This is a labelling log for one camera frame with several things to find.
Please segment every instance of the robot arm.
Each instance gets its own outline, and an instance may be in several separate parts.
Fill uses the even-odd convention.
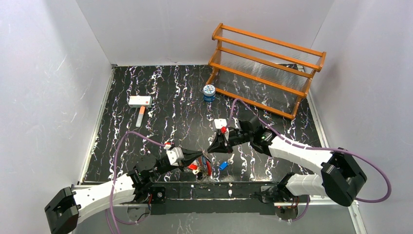
[[[258,193],[275,201],[288,201],[300,195],[328,196],[342,206],[350,206],[361,190],[367,177],[349,154],[332,153],[320,150],[307,150],[309,145],[295,147],[263,127],[258,117],[250,121],[240,121],[240,128],[226,126],[224,119],[214,120],[217,130],[208,153],[232,153],[232,147],[249,142],[257,152],[268,156],[283,158],[297,163],[314,172],[313,175],[288,173],[280,183]]]
[[[132,171],[116,179],[113,204],[143,202],[159,175],[176,168],[183,170],[202,156],[202,151],[187,150],[166,145],[167,153],[161,159],[146,157]],[[109,208],[113,182],[109,181],[87,189],[60,190],[45,207],[52,234],[67,234],[86,218]]]

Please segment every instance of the gray wall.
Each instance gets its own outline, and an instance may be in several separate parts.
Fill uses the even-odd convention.
[[[50,233],[44,207],[76,183],[111,66],[75,0],[0,4],[1,233]]]
[[[207,64],[220,22],[310,47],[333,0],[77,0],[111,63]]]
[[[413,2],[333,4],[313,49],[327,51],[311,92],[330,145],[359,152],[393,183],[390,199],[360,205],[369,233],[411,233],[413,202]],[[362,198],[379,198],[384,180],[365,163]]]

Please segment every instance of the blue can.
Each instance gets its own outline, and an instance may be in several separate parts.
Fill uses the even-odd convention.
[[[215,87],[213,85],[205,85],[203,91],[204,101],[212,102],[213,100],[215,100]]]

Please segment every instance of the blue component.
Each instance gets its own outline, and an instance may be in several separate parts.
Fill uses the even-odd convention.
[[[220,165],[220,171],[223,171],[228,166],[228,162],[223,162]]]
[[[204,156],[202,156],[202,163],[206,166],[207,165],[207,160],[205,159]]]

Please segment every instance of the floor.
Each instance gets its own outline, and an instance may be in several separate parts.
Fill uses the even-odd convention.
[[[296,65],[288,66],[297,69]],[[173,140],[176,145],[191,150],[206,150],[214,134],[211,121],[214,118],[228,118],[233,101],[221,94],[217,94],[212,103],[203,101],[202,88],[211,72],[211,67],[203,65],[116,67],[84,183],[111,179],[115,147],[126,131],[138,131],[158,142]],[[262,92],[261,87],[248,89]],[[146,111],[141,128],[135,127],[139,111],[128,106],[130,95],[153,97],[152,108]],[[320,146],[307,100],[301,102],[293,121],[255,107],[253,109],[289,138]],[[237,105],[235,116],[250,119],[252,114]],[[125,145],[121,148],[123,153],[117,163],[119,174],[133,168],[137,163],[136,155],[160,157],[164,154],[164,150],[135,136],[130,136]],[[279,181],[288,172],[307,173],[297,164],[258,154],[248,144],[234,149],[234,154],[212,154],[210,158],[213,173],[205,181]],[[219,165],[228,159],[234,163],[223,171],[218,170]],[[184,172],[175,170],[158,178],[158,181],[195,180],[189,169]]]

